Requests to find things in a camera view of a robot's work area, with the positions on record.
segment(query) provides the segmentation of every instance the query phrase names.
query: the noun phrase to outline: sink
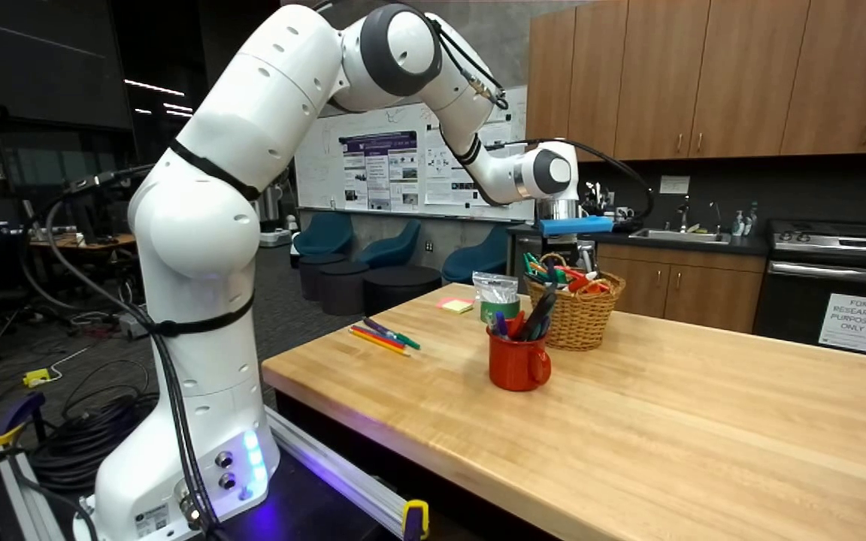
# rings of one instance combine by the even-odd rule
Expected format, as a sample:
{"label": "sink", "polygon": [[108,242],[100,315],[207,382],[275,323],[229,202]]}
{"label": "sink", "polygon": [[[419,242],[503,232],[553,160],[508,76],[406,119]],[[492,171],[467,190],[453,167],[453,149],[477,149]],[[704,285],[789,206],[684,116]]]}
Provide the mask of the sink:
{"label": "sink", "polygon": [[713,232],[673,232],[673,230],[641,230],[641,232],[632,232],[632,238],[672,242],[672,243],[730,243],[727,236],[713,236]]}

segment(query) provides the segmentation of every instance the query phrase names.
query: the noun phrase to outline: countertop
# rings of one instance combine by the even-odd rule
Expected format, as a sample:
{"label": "countertop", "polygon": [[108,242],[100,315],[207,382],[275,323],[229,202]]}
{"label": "countertop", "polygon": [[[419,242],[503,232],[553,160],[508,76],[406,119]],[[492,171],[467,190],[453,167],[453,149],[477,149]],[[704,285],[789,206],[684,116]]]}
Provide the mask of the countertop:
{"label": "countertop", "polygon": [[557,538],[866,538],[866,354],[615,313],[511,394],[451,297],[377,315],[419,358],[334,330],[264,382]]}
{"label": "countertop", "polygon": [[[546,243],[546,238],[534,226],[511,230],[518,243]],[[685,250],[685,252],[736,252],[736,256],[768,256],[768,238],[730,238],[730,243],[685,243],[685,242],[656,242],[639,236],[591,236],[588,242],[596,243],[627,243],[627,248],[656,248],[656,250]],[[578,243],[578,238],[549,238],[549,248]]]}

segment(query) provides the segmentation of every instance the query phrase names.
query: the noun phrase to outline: red cup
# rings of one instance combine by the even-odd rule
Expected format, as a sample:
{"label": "red cup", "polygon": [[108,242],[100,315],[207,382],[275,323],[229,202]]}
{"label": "red cup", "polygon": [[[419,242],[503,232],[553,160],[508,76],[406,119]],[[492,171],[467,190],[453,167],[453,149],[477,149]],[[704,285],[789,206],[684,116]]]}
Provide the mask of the red cup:
{"label": "red cup", "polygon": [[546,341],[492,335],[492,382],[505,390],[534,390],[550,379]]}

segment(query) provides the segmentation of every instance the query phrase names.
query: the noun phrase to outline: stainless steel appliance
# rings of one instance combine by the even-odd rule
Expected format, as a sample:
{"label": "stainless steel appliance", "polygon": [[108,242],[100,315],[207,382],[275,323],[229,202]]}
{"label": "stainless steel appliance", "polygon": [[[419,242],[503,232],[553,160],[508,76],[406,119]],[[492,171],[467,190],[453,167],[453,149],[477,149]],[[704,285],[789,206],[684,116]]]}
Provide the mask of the stainless steel appliance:
{"label": "stainless steel appliance", "polygon": [[770,222],[754,330],[866,351],[866,222]]}

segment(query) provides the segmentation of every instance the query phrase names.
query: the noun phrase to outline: white robotic arm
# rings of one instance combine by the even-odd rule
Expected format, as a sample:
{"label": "white robotic arm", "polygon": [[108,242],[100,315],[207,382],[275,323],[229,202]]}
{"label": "white robotic arm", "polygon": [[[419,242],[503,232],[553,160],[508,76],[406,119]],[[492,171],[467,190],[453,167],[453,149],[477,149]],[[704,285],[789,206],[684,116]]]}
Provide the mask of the white robotic arm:
{"label": "white robotic arm", "polygon": [[482,149],[477,130],[503,97],[444,20],[382,5],[334,30],[314,8],[276,8],[129,202],[149,315],[160,325],[160,404],[100,470],[92,517],[102,541],[189,538],[264,499],[281,451],[260,394],[250,200],[288,167],[327,100],[348,110],[426,103],[492,206],[576,195],[576,149]]}

